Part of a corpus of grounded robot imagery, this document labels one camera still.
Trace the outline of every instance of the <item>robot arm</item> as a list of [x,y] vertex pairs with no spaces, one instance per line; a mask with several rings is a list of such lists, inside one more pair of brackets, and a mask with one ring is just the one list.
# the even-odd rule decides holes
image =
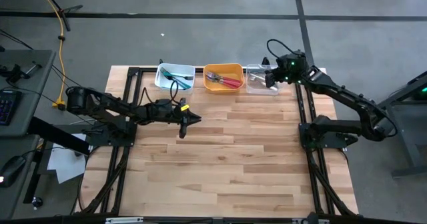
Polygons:
[[154,103],[136,107],[109,93],[100,93],[84,87],[70,87],[66,90],[66,94],[68,112],[76,115],[88,115],[99,122],[112,126],[122,134],[126,134],[124,132],[126,132],[128,122],[109,111],[129,117],[129,121],[138,125],[148,125],[154,121],[180,124],[180,138],[185,137],[187,126],[201,121],[200,116],[189,110],[184,98],[177,105],[173,105],[170,99],[159,99]]
[[393,128],[396,128],[387,114],[377,107],[373,100],[364,98],[363,94],[357,95],[347,90],[345,86],[338,86],[316,66],[309,67],[306,56],[300,50],[278,57],[276,62],[278,64],[276,69],[266,71],[267,87],[271,87],[276,81],[285,81],[288,84],[299,83],[314,93],[324,94],[339,101],[355,110],[360,116],[359,121],[342,121],[330,120],[320,115],[313,120],[308,130],[313,140],[319,139],[326,132],[333,131],[362,135],[371,141],[382,141],[389,137]]

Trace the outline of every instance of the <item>orange bin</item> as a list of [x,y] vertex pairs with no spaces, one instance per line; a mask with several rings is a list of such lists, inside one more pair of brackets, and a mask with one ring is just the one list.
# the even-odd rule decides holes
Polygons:
[[[215,83],[209,81],[206,78],[206,71],[213,72],[223,77],[229,77],[232,79],[239,80],[242,84],[237,89],[229,88],[221,83]],[[203,68],[203,84],[206,89],[216,93],[233,93],[238,92],[241,87],[245,84],[245,78],[243,74],[243,68],[238,63],[226,63],[226,64],[209,64]]]

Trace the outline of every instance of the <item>wooden table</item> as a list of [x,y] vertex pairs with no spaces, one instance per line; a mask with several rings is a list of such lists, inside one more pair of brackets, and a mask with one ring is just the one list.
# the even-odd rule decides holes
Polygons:
[[[106,92],[123,95],[127,69],[111,67]],[[169,98],[169,92],[154,85],[154,75],[144,73],[142,86],[153,100]],[[314,210],[306,154],[298,140],[300,116],[293,85],[280,84],[277,96],[252,95],[245,88],[235,94],[211,94],[199,74],[193,94],[178,97],[187,97],[202,121],[188,127],[185,139],[177,136],[178,125],[138,127],[120,215],[305,217]],[[314,102],[318,115],[336,118],[329,97],[314,94]],[[87,164],[81,190],[84,207],[105,182],[110,154],[111,147],[101,147]],[[332,187],[357,213],[344,156],[325,149],[325,157]],[[110,205],[115,187],[111,192]],[[320,193],[326,210],[322,188]]]

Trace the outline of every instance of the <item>computer mouse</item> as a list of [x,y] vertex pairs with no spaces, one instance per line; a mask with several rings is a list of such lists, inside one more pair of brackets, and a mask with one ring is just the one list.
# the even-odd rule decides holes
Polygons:
[[25,165],[25,158],[14,156],[0,170],[0,187],[10,187]]

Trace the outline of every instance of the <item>gray concrete floor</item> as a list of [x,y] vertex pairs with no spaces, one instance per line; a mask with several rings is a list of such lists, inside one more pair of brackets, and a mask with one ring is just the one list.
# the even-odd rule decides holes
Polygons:
[[[297,14],[295,0],[57,0],[63,7],[83,4],[81,11],[112,13]],[[427,0],[302,0],[306,15],[427,15]],[[0,0],[0,9],[50,11],[44,0]],[[70,19],[72,31],[63,57],[67,75],[78,83],[104,90],[112,65],[172,63],[258,63],[269,56],[265,43],[276,38],[303,49],[298,21],[221,19]],[[36,49],[58,49],[54,18],[2,17],[0,28]],[[308,21],[318,67],[339,84],[381,101],[426,70],[425,22]],[[7,49],[23,47],[0,37]],[[44,94],[56,99],[60,80],[50,76]],[[355,119],[336,104],[338,117]],[[78,121],[42,99],[36,116],[54,124]],[[395,139],[360,141],[349,148],[350,173],[362,215],[425,223],[427,177],[394,180],[390,172],[407,166]],[[15,218],[68,214],[78,179],[50,189],[39,188],[46,204],[37,211],[20,206]],[[55,179],[44,179],[55,183]]]

